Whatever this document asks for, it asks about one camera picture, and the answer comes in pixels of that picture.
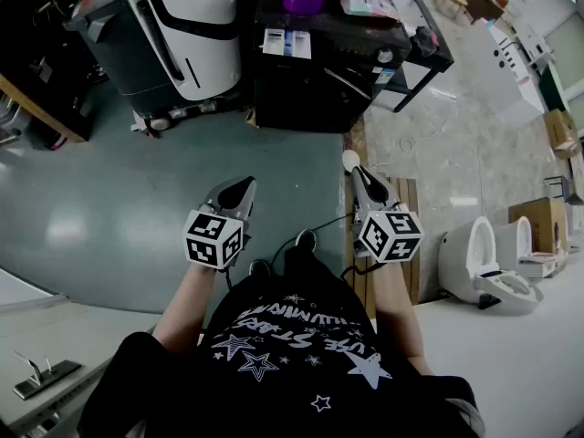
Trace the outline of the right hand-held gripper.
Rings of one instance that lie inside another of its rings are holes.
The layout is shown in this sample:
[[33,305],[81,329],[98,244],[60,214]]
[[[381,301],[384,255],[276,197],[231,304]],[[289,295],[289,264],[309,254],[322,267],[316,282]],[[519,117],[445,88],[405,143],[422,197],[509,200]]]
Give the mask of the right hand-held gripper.
[[[400,203],[386,177],[357,165],[350,178],[355,201],[354,255],[382,264],[411,261],[424,238],[418,214]],[[370,209],[370,199],[384,208]]]

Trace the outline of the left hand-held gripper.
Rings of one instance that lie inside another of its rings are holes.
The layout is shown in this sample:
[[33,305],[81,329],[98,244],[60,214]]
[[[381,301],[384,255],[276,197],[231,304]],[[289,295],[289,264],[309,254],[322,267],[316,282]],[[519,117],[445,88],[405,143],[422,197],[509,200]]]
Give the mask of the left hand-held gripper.
[[[204,198],[200,211],[191,210],[182,230],[186,260],[224,271],[245,246],[245,222],[256,196],[256,179],[241,176],[221,182]],[[235,213],[238,219],[219,214]]]

